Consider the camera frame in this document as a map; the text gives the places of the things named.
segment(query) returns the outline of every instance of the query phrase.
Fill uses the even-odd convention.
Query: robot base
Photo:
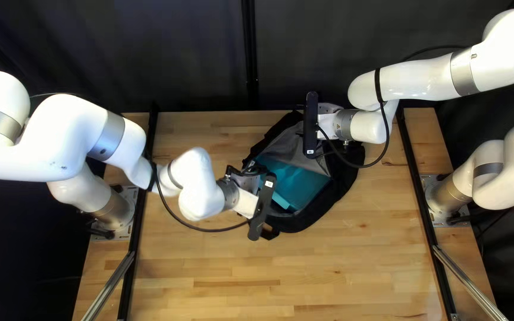
[[[433,186],[436,186],[441,181],[438,180],[438,174],[425,174],[420,175],[421,179],[421,185],[424,188],[425,191],[425,199],[427,200],[430,196],[430,191],[432,190]],[[428,207],[428,211],[430,212],[430,218],[432,220],[433,227],[462,227],[462,226],[469,226],[469,222],[457,222],[453,224],[447,223],[447,219],[453,217],[455,213],[436,213],[431,208]],[[467,208],[467,205],[462,206],[459,209],[459,214],[461,216],[468,216],[469,215],[469,209]]]
[[[120,192],[120,196],[124,198],[126,201],[130,203],[130,213],[134,216],[134,211],[136,208],[136,200],[138,199],[138,186],[122,186],[122,191]],[[118,241],[118,240],[130,240],[130,236],[132,234],[132,223],[134,219],[132,219],[128,224],[120,228],[119,230],[114,231],[114,238],[107,239],[106,237],[100,235],[91,235],[91,242],[103,242],[103,241]],[[96,230],[104,230],[101,225],[101,222],[94,222],[91,226]]]

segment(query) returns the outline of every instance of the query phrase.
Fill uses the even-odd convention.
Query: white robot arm
[[[348,100],[358,109],[319,115],[319,126],[331,139],[381,144],[386,139],[376,99],[375,71],[350,84]],[[483,41],[433,59],[396,63],[380,70],[389,128],[398,99],[446,100],[514,84],[514,9],[496,15]]]
[[[453,174],[427,190],[426,199],[443,216],[472,199],[488,210],[514,206],[514,127],[504,140],[481,144]]]
[[[0,179],[47,182],[57,200],[92,213],[109,230],[130,222],[122,198],[95,177],[84,160],[90,156],[117,166],[146,189],[152,167],[142,157],[144,130],[84,99],[57,94],[38,106],[19,136],[29,110],[23,85],[0,72]],[[253,216],[257,196],[233,182],[220,188],[204,149],[191,149],[171,164],[158,168],[161,188],[168,196],[182,192],[179,204],[187,219],[198,221],[229,208]]]

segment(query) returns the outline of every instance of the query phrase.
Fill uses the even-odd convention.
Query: black metal frame
[[[259,107],[259,76],[257,71],[257,32],[255,31],[255,1],[241,0],[243,41],[245,43],[245,72],[247,76],[247,106]]]
[[[404,146],[405,158],[408,162],[408,168],[410,169],[410,178],[412,179],[413,189],[418,199],[418,208],[420,210],[421,222],[424,225],[425,240],[427,241],[430,255],[432,258],[433,269],[436,273],[438,280],[438,286],[441,293],[441,300],[443,306],[446,309],[447,319],[451,320],[451,315],[456,313],[455,304],[453,303],[453,297],[451,295],[451,289],[449,288],[449,282],[447,281],[446,270],[443,267],[442,262],[433,255],[433,245],[438,245],[438,239],[436,238],[435,231],[433,230],[433,223],[430,218],[430,212],[428,210],[428,203],[425,200],[424,188],[421,185],[420,173],[418,171],[418,163],[416,157],[413,154],[412,143],[410,141],[410,135],[408,134],[408,128],[405,125],[404,106],[402,100],[396,110],[396,122],[398,129],[400,130],[400,136],[402,137],[402,145]]]
[[[158,105],[152,104],[150,115],[148,117],[148,133],[146,135],[145,152],[152,155],[153,141],[156,134],[156,125],[158,124]],[[136,201],[136,212],[134,214],[134,223],[132,224],[132,235],[130,236],[130,245],[128,252],[135,252],[134,261],[124,274],[124,282],[122,283],[122,294],[120,295],[120,303],[118,305],[118,321],[126,321],[129,319],[130,303],[132,302],[132,285],[134,284],[134,276],[136,274],[136,264],[138,261],[138,245],[140,243],[140,233],[142,232],[142,219],[144,217],[144,208],[146,207],[146,190],[142,188],[138,191],[138,199]]]

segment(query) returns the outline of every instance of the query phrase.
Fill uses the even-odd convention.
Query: wooden tabletop
[[[249,148],[286,111],[160,113],[153,149],[157,163],[201,146],[216,178],[227,164],[241,168]],[[451,172],[431,108],[405,111],[421,173]],[[125,114],[145,128],[147,114]],[[365,144],[373,161],[382,146]],[[125,183],[107,166],[105,180]],[[169,199],[178,211],[176,199]],[[222,213],[208,228],[240,222]],[[492,298],[468,227],[436,229],[440,244]],[[73,320],[80,320],[128,250],[128,241],[91,242]],[[359,171],[343,199],[309,229],[272,241],[247,239],[242,227],[217,234],[176,222],[149,193],[131,304],[132,320],[445,320],[399,132],[394,126],[379,164]],[[453,295],[458,313],[484,319],[467,293]],[[121,284],[98,320],[116,320]]]

